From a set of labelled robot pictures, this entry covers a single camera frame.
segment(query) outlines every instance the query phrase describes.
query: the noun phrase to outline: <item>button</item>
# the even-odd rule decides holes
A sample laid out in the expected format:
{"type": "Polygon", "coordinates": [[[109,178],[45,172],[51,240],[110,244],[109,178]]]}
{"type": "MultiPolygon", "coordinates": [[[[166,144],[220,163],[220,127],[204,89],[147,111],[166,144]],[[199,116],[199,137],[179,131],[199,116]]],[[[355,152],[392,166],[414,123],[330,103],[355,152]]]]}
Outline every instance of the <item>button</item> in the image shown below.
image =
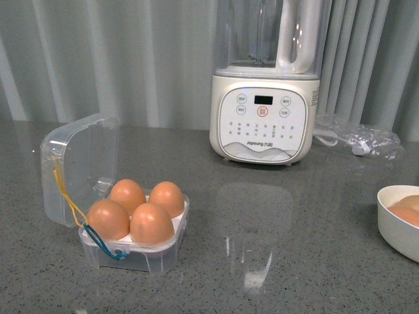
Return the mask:
{"type": "Polygon", "coordinates": [[[260,106],[257,109],[258,116],[264,117],[264,116],[267,116],[267,114],[268,114],[268,108],[266,108],[265,106],[260,106]]]}
{"type": "Polygon", "coordinates": [[[282,108],[282,109],[280,110],[280,116],[281,116],[282,118],[286,118],[286,117],[288,117],[288,116],[289,116],[289,110],[288,110],[287,108],[282,108]]]}
{"type": "Polygon", "coordinates": [[[247,101],[247,97],[245,94],[240,94],[237,96],[237,102],[238,103],[245,103],[247,101]]]}
{"type": "Polygon", "coordinates": [[[288,96],[281,98],[281,105],[283,105],[284,107],[288,107],[290,104],[291,104],[291,98],[289,98],[288,96]]]}
{"type": "Polygon", "coordinates": [[[244,107],[244,106],[242,106],[242,105],[240,105],[240,106],[237,106],[237,108],[236,108],[236,112],[238,113],[238,114],[245,114],[246,113],[246,107],[244,107]]]}

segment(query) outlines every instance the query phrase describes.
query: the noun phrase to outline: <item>blender handle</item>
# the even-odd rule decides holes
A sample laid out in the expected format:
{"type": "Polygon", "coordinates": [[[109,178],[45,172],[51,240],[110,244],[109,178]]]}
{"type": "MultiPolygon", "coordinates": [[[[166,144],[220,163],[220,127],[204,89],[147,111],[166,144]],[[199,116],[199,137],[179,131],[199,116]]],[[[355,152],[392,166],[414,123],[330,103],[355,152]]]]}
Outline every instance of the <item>blender handle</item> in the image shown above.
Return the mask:
{"type": "Polygon", "coordinates": [[[276,54],[276,70],[279,73],[304,73],[311,68],[316,55],[316,43],[320,20],[321,0],[301,0],[301,18],[297,24],[298,0],[284,0],[276,54]],[[299,36],[294,62],[290,61],[294,32],[299,36]]]}

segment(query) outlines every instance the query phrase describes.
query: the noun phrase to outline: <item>white curtain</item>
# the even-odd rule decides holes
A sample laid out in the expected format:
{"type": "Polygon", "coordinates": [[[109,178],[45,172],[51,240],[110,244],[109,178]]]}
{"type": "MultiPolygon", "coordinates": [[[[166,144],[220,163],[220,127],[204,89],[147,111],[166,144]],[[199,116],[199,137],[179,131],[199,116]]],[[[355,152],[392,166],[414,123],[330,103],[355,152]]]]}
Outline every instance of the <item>white curtain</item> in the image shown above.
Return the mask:
{"type": "MultiPolygon", "coordinates": [[[[0,1],[0,120],[208,130],[217,0],[0,1]]],[[[419,141],[419,1],[334,0],[319,113],[419,141]]]]}

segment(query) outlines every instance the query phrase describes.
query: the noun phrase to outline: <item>egg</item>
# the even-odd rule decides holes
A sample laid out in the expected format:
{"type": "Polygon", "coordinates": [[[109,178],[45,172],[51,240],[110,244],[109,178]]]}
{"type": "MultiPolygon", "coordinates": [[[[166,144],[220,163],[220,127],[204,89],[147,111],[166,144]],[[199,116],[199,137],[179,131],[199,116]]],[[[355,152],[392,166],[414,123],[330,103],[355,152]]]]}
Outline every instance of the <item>egg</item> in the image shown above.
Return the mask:
{"type": "Polygon", "coordinates": [[[157,184],[150,193],[149,203],[162,206],[170,218],[179,216],[185,210],[185,200],[180,188],[169,181],[157,184]]]}
{"type": "Polygon", "coordinates": [[[129,216],[146,202],[143,188],[133,180],[123,179],[112,188],[109,199],[120,203],[129,216]]]}
{"type": "Polygon", "coordinates": [[[100,200],[93,204],[87,220],[102,239],[119,240],[130,233],[128,213],[113,200],[100,200]]]}
{"type": "Polygon", "coordinates": [[[419,195],[409,195],[402,198],[396,203],[396,205],[406,206],[419,211],[419,195]]]}
{"type": "Polygon", "coordinates": [[[419,211],[402,205],[390,206],[388,210],[409,224],[419,227],[419,211]]]}
{"type": "Polygon", "coordinates": [[[175,234],[167,211],[152,203],[144,203],[134,211],[130,230],[132,241],[146,244],[163,243],[175,234]]]}

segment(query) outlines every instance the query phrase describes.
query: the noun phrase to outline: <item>granite countertop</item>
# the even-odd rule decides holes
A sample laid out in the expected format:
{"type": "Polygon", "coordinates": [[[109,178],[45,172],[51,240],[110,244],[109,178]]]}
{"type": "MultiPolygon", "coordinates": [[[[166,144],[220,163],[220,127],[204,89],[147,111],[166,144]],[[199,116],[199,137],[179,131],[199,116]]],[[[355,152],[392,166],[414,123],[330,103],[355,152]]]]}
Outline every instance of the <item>granite countertop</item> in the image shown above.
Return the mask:
{"type": "Polygon", "coordinates": [[[163,276],[87,264],[44,212],[39,145],[58,124],[0,123],[1,313],[417,313],[419,265],[377,226],[376,193],[419,185],[419,143],[393,162],[313,146],[291,166],[228,162],[208,131],[121,127],[117,179],[191,201],[163,276]]]}

